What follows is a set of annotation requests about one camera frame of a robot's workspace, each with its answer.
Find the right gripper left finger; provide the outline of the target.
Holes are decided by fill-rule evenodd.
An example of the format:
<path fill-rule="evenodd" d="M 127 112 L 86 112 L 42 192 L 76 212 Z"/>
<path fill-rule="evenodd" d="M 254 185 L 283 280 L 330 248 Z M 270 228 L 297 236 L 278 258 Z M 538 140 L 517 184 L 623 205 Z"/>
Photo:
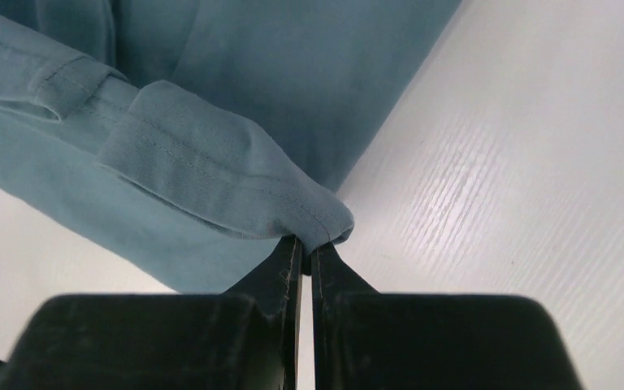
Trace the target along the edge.
<path fill-rule="evenodd" d="M 220 294 L 53 297 L 0 389 L 294 389 L 301 260 L 286 237 Z"/>

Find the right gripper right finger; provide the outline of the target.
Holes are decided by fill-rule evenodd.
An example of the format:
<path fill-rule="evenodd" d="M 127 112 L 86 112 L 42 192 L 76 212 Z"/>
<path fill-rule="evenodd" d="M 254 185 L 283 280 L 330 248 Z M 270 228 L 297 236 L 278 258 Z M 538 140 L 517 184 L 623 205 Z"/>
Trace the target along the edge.
<path fill-rule="evenodd" d="M 318 389 L 579 389 L 557 326 L 515 295 L 379 292 L 310 256 Z"/>

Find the blue-grey t-shirt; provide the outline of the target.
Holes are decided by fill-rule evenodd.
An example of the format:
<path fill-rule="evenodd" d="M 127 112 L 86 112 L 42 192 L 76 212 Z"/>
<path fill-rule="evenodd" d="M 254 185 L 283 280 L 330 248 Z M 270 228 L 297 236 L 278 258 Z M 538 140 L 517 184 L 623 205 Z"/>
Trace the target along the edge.
<path fill-rule="evenodd" d="M 0 1 L 0 189 L 179 292 L 336 197 L 457 1 Z"/>

